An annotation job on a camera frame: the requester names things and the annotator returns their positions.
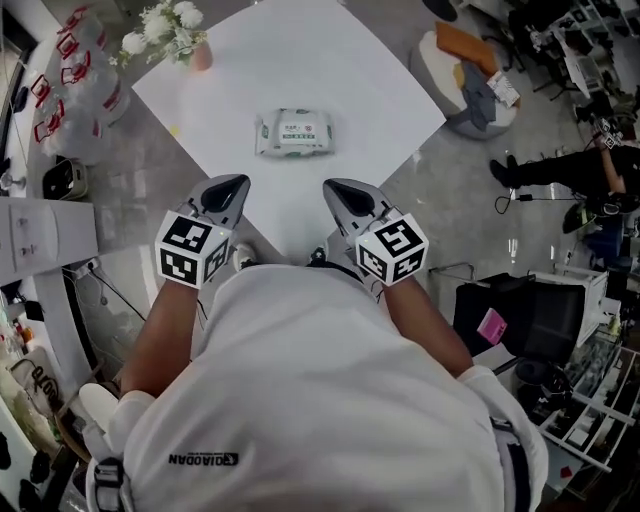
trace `white flowers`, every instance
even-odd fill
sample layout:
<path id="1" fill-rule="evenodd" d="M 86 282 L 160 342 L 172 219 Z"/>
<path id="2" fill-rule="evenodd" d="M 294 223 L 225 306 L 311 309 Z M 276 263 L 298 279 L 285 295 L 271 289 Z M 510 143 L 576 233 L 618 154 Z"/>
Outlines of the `white flowers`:
<path id="1" fill-rule="evenodd" d="M 197 9 L 183 12 L 180 15 L 180 21 L 185 28 L 196 28 L 202 23 L 202 13 Z"/>
<path id="2" fill-rule="evenodd" d="M 195 28 L 202 23 L 202 13 L 196 9 L 193 2 L 177 3 L 173 12 L 180 16 L 180 23 L 185 28 Z"/>
<path id="3" fill-rule="evenodd" d="M 131 32 L 122 38 L 122 49 L 131 55 L 138 55 L 145 51 L 147 42 L 142 34 Z"/>
<path id="4" fill-rule="evenodd" d="M 171 30 L 171 23 L 164 16 L 150 18 L 144 26 L 144 37 L 152 44 L 158 44 L 160 38 Z"/>
<path id="5" fill-rule="evenodd" d="M 196 6 L 193 2 L 178 2 L 176 6 L 173 8 L 173 12 L 180 16 L 184 12 L 194 11 Z"/>
<path id="6" fill-rule="evenodd" d="M 174 5 L 173 0 L 162 0 L 154 7 L 145 8 L 140 18 L 142 27 L 122 39 L 117 61 L 123 67 L 134 55 L 147 49 L 150 50 L 147 62 L 166 57 L 187 62 L 195 47 L 207 39 L 206 32 L 193 30 L 203 18 L 193 2 Z"/>

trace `orange cushion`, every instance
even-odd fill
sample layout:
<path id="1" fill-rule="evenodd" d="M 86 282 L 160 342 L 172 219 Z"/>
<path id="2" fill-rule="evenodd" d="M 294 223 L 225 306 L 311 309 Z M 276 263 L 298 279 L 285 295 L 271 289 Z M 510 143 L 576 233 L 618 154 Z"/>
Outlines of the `orange cushion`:
<path id="1" fill-rule="evenodd" d="M 475 63 L 487 77 L 498 72 L 493 50 L 477 37 L 441 21 L 436 21 L 436 37 L 440 50 Z"/>

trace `white t-shirt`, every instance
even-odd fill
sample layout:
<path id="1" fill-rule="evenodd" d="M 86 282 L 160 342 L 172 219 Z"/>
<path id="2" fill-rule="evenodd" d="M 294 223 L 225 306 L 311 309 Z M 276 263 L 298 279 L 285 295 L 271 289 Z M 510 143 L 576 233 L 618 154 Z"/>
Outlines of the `white t-shirt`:
<path id="1" fill-rule="evenodd" d="M 501 511 L 489 414 L 514 424 L 539 502 L 544 442 L 495 376 L 451 377 L 337 270 L 243 270 L 205 340 L 160 397 L 129 393 L 112 418 L 138 512 Z"/>

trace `electrical outlet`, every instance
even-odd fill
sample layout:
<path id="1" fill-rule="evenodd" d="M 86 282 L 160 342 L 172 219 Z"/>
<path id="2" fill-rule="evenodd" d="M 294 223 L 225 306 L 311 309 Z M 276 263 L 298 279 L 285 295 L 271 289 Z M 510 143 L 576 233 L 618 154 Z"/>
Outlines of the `electrical outlet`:
<path id="1" fill-rule="evenodd" d="M 82 265 L 79 269 L 76 270 L 76 278 L 80 279 L 86 276 L 89 273 L 89 265 L 91 265 L 92 270 L 96 270 L 100 266 L 100 260 L 98 258 L 91 258 L 84 265 Z"/>

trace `black shoe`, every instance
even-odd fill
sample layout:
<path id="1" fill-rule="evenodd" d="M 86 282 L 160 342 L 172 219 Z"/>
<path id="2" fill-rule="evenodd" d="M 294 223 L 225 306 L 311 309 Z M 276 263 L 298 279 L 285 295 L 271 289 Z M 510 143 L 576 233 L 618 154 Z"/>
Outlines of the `black shoe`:
<path id="1" fill-rule="evenodd" d="M 516 160 L 516 157 L 513 155 L 508 155 L 507 156 L 507 169 L 515 169 L 516 167 L 518 167 L 518 161 Z"/>
<path id="2" fill-rule="evenodd" d="M 506 188 L 519 188 L 516 183 L 513 182 L 511 172 L 504 165 L 497 160 L 491 160 L 489 162 L 489 170 L 495 179 L 497 179 L 503 187 Z"/>
<path id="3" fill-rule="evenodd" d="M 311 263 L 326 263 L 329 259 L 329 243 L 319 245 L 309 256 L 309 264 Z"/>

